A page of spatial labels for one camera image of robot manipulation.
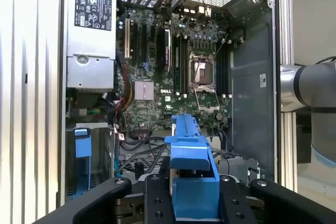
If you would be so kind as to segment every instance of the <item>metal side panel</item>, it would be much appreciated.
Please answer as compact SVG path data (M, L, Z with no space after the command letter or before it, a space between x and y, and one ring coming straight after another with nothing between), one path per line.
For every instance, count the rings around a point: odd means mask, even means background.
M280 0L280 64L294 64L292 0ZM281 114L280 181L297 191L296 114Z
M232 51L230 64L235 153L256 159L261 174L271 180L277 172L274 10L248 24L247 40Z
M0 13L1 223L56 208L60 0L3 0Z

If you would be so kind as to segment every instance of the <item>pcie slot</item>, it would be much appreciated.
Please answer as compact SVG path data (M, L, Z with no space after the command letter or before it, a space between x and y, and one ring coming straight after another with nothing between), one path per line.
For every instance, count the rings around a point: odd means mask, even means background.
M129 18L125 19L125 59L130 58L130 36L131 36L131 21Z
M157 32L157 41L156 41L156 67L159 72L164 70L164 35L165 31L163 28L160 28Z
M180 37L180 66L181 66L181 93L188 93L188 65L189 65L189 55L188 55L188 39L184 36Z
M164 30L164 70L169 72L171 65L171 35L170 30Z
M142 25L141 30L141 58L139 63L147 61L147 25Z
M222 42L216 44L216 48L221 46ZM216 55L216 93L217 95L228 93L228 57L229 48L222 45Z
M134 23L133 24L133 29L132 29L132 59L133 62L136 62L139 54L139 47L138 47L138 24Z

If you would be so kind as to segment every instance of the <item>silver metal plate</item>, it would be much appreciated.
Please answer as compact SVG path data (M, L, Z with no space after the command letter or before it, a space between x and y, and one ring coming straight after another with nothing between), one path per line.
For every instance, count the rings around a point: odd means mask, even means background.
M112 89L114 61L110 58L68 57L67 87L78 89Z

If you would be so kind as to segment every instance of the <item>chipset heatsink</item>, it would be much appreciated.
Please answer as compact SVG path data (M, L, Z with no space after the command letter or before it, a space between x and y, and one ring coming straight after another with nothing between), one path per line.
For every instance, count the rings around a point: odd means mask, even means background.
M135 81L134 99L138 101L154 100L154 82L153 81Z

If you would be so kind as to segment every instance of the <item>green circuit board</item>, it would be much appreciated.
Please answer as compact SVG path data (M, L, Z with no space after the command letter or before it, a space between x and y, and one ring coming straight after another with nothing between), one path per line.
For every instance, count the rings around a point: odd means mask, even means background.
M159 15L155 15L150 10L133 11L128 10L128 17L132 20L132 24L138 24L137 44L138 51L142 52L143 44L142 27L155 26L156 29L163 25ZM215 21L210 21L201 33L197 32L201 28L197 25L191 30L188 27L180 25L177 15L172 16L171 31L172 33L187 35L191 40L188 43L188 54L192 51L197 55L215 54L216 41L218 36L218 26ZM194 116L200 127L217 128L227 125L230 118L231 102L230 99L218 96L216 93L198 92L195 94L193 89L188 89L187 94L174 92L174 71L158 71L157 70L157 33L152 34L149 28L146 29L146 47L145 64L137 59L130 58L127 60L129 72L133 83L137 81L153 82L154 100L136 100L134 99L125 113L125 119L129 129L148 129L167 130L171 128L171 116L176 114L188 113ZM212 37L212 41L203 38ZM123 39L117 40L117 49L123 53ZM117 82L119 89L123 89L123 79L118 70ZM212 112L202 111L199 109L198 103L207 108L216 107L219 104L219 110Z

